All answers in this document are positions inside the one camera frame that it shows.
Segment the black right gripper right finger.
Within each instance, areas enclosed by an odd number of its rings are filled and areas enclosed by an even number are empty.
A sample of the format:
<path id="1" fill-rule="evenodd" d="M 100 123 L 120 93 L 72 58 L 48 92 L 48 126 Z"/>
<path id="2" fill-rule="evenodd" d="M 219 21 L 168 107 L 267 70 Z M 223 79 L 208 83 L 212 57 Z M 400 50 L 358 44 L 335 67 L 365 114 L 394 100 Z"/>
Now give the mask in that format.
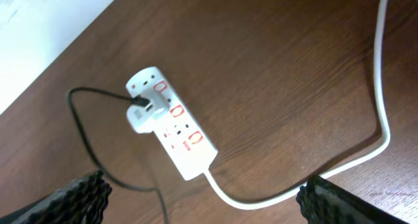
<path id="1" fill-rule="evenodd" d="M 406 224 L 320 176 L 312 176 L 296 197 L 309 224 Z"/>

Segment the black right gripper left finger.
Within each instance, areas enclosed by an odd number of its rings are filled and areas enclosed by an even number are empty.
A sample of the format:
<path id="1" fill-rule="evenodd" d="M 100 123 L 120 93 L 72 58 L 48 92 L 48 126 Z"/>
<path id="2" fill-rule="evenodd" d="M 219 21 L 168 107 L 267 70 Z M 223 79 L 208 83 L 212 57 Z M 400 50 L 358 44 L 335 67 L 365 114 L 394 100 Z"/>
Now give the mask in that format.
<path id="1" fill-rule="evenodd" d="M 101 224 L 112 187 L 97 170 L 1 218 L 16 224 Z"/>

